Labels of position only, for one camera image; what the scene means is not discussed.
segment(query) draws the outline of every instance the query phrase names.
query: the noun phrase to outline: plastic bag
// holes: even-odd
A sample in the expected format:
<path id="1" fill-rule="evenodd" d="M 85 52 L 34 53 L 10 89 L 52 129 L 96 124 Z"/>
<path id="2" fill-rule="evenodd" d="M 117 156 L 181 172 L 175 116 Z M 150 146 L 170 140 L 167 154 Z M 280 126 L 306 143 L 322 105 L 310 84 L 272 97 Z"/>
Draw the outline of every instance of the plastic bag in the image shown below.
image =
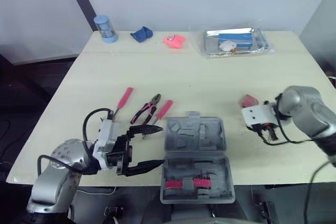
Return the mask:
<path id="1" fill-rule="evenodd" d="M 256 56 L 273 51 L 262 29 L 236 27 L 239 28 L 190 29 L 190 33 L 194 44 L 206 58 Z"/>

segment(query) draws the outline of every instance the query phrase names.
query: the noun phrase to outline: black cable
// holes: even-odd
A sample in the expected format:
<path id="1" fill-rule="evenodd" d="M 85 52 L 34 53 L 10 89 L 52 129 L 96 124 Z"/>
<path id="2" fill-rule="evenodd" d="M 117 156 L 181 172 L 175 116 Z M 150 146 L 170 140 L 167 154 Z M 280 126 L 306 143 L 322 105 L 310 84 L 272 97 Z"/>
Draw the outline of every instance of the black cable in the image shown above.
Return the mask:
<path id="1" fill-rule="evenodd" d="M 282 94 L 280 94 L 276 99 L 277 99 L 277 103 L 276 103 L 276 106 L 274 108 L 274 112 L 275 112 L 275 118 L 277 119 L 277 122 L 278 122 L 278 125 L 279 125 L 279 128 L 280 128 L 280 131 L 281 133 L 283 134 L 283 137 L 289 142 L 289 143 L 292 143 L 292 144 L 301 144 L 303 142 L 308 142 L 308 141 L 313 141 L 313 140 L 303 140 L 303 141 L 292 141 L 291 139 L 288 138 L 288 136 L 285 134 L 285 131 L 284 129 L 282 128 L 282 124 L 281 124 L 281 120 L 280 120 L 280 116 L 279 116 L 279 103 L 280 103 L 280 99 L 282 97 Z"/>
<path id="2" fill-rule="evenodd" d="M 2 158 L 4 157 L 6 151 L 13 145 L 15 144 L 16 142 L 18 142 L 31 128 L 34 128 L 35 125 L 32 125 L 30 126 L 29 128 L 27 128 L 16 140 L 14 140 L 13 142 L 9 143 L 5 148 L 4 150 L 2 151 L 1 153 L 1 156 L 0 156 L 0 161 L 2 162 Z"/>
<path id="3" fill-rule="evenodd" d="M 107 111 L 108 114 L 111 112 L 111 110 L 107 109 L 107 108 L 100 108 L 100 109 L 93 110 L 86 116 L 86 118 L 84 119 L 84 122 L 83 122 L 83 146 L 84 146 L 84 150 L 85 150 L 86 154 L 88 155 L 88 157 L 90 159 L 92 159 L 92 154 L 90 153 L 89 147 L 88 147 L 88 144 L 87 144 L 88 136 L 87 136 L 87 133 L 86 133 L 86 126 L 88 124 L 88 120 L 90 119 L 90 117 L 93 114 L 95 114 L 97 112 L 101 112 L 101 111 Z"/>
<path id="4" fill-rule="evenodd" d="M 263 136 L 262 132 L 258 132 L 258 135 L 261 137 L 263 142 L 267 145 L 275 146 L 275 145 L 281 145 L 281 144 L 289 144 L 289 142 L 281 142 L 281 143 L 269 143 L 266 138 Z"/>
<path id="5" fill-rule="evenodd" d="M 48 159 L 49 161 L 52 161 L 56 164 L 59 164 L 61 166 L 64 166 L 66 169 L 74 172 L 74 173 L 79 173 L 79 174 L 82 174 L 82 171 L 81 170 L 78 170 L 76 168 L 73 168 L 71 167 L 70 165 L 67 165 L 66 163 L 63 163 L 62 161 L 54 158 L 54 157 L 50 157 L 50 156 L 47 156 L 47 155 L 40 155 L 38 158 L 37 158 L 37 175 L 40 176 L 41 174 L 41 160 L 42 158 L 45 158 L 45 159 Z"/>
<path id="6" fill-rule="evenodd" d="M 307 192 L 306 192 L 306 199 L 304 200 L 305 206 L 303 207 L 303 220 L 304 220 L 304 224 L 308 224 L 308 216 L 307 216 L 307 212 L 308 212 L 308 204 L 309 204 L 309 199 L 310 199 L 310 193 L 311 193 L 311 187 L 313 184 L 313 181 L 317 175 L 317 173 L 319 171 L 321 171 L 325 166 L 327 166 L 330 163 L 330 161 L 327 161 L 325 163 L 323 163 L 319 168 L 317 168 L 315 170 L 315 172 L 313 173 L 313 175 L 311 176 L 310 182 L 308 184 L 308 188 L 307 188 Z"/>
<path id="7" fill-rule="evenodd" d="M 2 120 L 2 121 L 0 121 L 0 123 L 7 123 L 7 128 L 6 128 L 5 132 L 0 136 L 0 141 L 1 141 L 1 139 L 7 134 L 7 132 L 8 132 L 9 129 L 11 128 L 11 127 L 10 127 L 10 126 L 11 126 L 11 123 L 10 123 L 9 120 Z"/>

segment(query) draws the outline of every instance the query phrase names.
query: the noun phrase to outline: small red object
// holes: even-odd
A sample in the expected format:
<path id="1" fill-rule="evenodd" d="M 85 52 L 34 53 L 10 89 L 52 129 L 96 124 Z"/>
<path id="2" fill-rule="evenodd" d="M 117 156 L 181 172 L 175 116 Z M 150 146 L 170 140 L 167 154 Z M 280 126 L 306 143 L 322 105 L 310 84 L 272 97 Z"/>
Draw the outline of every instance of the small red object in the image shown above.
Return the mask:
<path id="1" fill-rule="evenodd" d="M 244 97 L 240 106 L 243 107 L 243 108 L 246 108 L 246 107 L 252 107 L 252 106 L 255 106 L 255 105 L 258 105 L 258 104 L 259 104 L 259 101 L 256 98 L 247 94 Z"/>
<path id="2" fill-rule="evenodd" d="M 182 181 L 166 181 L 166 189 L 181 189 L 182 188 Z"/>
<path id="3" fill-rule="evenodd" d="M 211 187 L 211 180 L 194 178 L 194 186 L 195 187 Z"/>

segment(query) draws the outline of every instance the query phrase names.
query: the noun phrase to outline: pink object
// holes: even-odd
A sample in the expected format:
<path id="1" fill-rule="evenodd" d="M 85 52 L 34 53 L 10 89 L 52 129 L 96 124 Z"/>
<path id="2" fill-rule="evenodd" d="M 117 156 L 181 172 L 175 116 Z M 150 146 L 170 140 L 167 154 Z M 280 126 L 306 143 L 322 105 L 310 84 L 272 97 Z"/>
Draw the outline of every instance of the pink object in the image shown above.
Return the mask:
<path id="1" fill-rule="evenodd" d="M 166 189 L 181 189 L 182 188 L 182 181 L 166 181 Z"/>
<path id="2" fill-rule="evenodd" d="M 118 106 L 117 106 L 118 109 L 121 109 L 122 107 L 124 107 L 132 91 L 133 91 L 133 88 L 127 88 L 125 94 L 122 96 L 120 102 L 118 103 Z"/>
<path id="3" fill-rule="evenodd" d="M 163 39 L 163 42 L 165 42 L 169 47 L 171 48 L 182 48 L 182 43 L 185 41 L 185 37 L 175 34 L 173 36 L 168 36 Z"/>
<path id="4" fill-rule="evenodd" d="M 252 106 L 255 106 L 255 105 L 258 105 L 258 104 L 259 104 L 259 101 L 256 98 L 247 94 L 244 97 L 240 106 L 243 107 L 243 108 L 246 108 L 246 107 L 252 107 Z"/>
<path id="5" fill-rule="evenodd" d="M 211 187 L 210 179 L 194 178 L 193 182 L 194 182 L 194 187 Z M 181 180 L 166 181 L 165 189 L 181 189 L 181 188 L 183 188 L 183 184 Z"/>
<path id="6" fill-rule="evenodd" d="M 163 106 L 163 108 L 160 110 L 160 112 L 156 115 L 157 119 L 162 119 L 162 117 L 165 115 L 165 113 L 170 109 L 170 107 L 173 105 L 172 100 L 168 100 L 166 104 Z"/>
<path id="7" fill-rule="evenodd" d="M 194 186 L 195 187 L 211 187 L 211 180 L 194 178 Z"/>

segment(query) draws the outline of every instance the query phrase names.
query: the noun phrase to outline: gray tool case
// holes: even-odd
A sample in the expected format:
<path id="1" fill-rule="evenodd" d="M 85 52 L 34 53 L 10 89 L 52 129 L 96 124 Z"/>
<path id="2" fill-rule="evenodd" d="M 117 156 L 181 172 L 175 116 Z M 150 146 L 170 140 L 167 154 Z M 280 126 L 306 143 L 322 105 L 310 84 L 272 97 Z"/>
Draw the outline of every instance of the gray tool case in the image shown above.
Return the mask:
<path id="1" fill-rule="evenodd" d="M 225 204 L 235 201 L 220 118 L 200 117 L 196 112 L 189 117 L 168 118 L 165 150 L 162 203 Z"/>

